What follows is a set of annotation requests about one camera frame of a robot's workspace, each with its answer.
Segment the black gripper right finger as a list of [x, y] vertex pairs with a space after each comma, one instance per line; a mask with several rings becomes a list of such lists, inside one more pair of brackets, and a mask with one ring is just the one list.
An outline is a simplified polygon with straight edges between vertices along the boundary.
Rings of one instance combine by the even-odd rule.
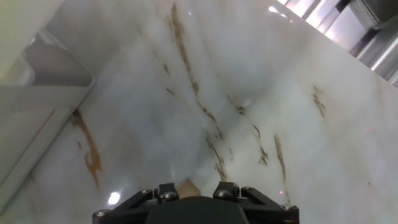
[[254, 187], [219, 182], [213, 198], [237, 205], [248, 223], [299, 224], [297, 206], [289, 203], [280, 205]]

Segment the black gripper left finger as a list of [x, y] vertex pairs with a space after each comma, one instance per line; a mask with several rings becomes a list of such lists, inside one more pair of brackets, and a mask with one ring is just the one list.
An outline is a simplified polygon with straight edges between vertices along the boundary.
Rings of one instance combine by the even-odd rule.
[[98, 210], [92, 214], [92, 224], [145, 223], [153, 208], [178, 199], [179, 194], [174, 183], [160, 184], [154, 190], [138, 191], [112, 210]]

